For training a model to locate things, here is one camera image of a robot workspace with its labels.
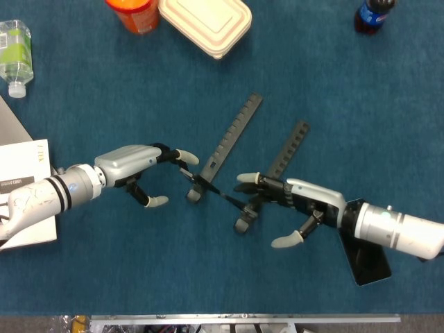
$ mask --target orange cup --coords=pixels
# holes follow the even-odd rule
[[[144,34],[159,24],[158,0],[105,0],[132,33]]]

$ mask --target blue carpet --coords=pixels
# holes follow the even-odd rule
[[[163,21],[128,33],[100,0],[0,3],[33,34],[24,100],[0,94],[52,163],[68,167],[126,144],[164,142],[204,162],[253,92],[264,102],[214,184],[266,171],[294,123],[311,131],[285,176],[444,221],[444,1],[400,1],[358,35],[359,0],[247,1],[248,34],[215,61]],[[59,240],[0,255],[2,314],[384,313],[444,311],[444,259],[387,250],[393,277],[358,287],[336,230],[273,250],[304,216],[269,205],[245,236],[233,206],[198,205],[173,165],[141,186],[170,203],[147,211],[123,190],[60,216]]]

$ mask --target gray laptop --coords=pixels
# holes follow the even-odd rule
[[[0,96],[0,146],[32,140],[31,136]]]

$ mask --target plastic water bottle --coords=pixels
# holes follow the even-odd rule
[[[9,84],[9,96],[26,96],[26,86],[34,77],[31,33],[17,19],[0,22],[0,76]]]

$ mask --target dark soda bottle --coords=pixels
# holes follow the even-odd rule
[[[372,35],[384,24],[396,0],[364,0],[355,14],[355,30]]]

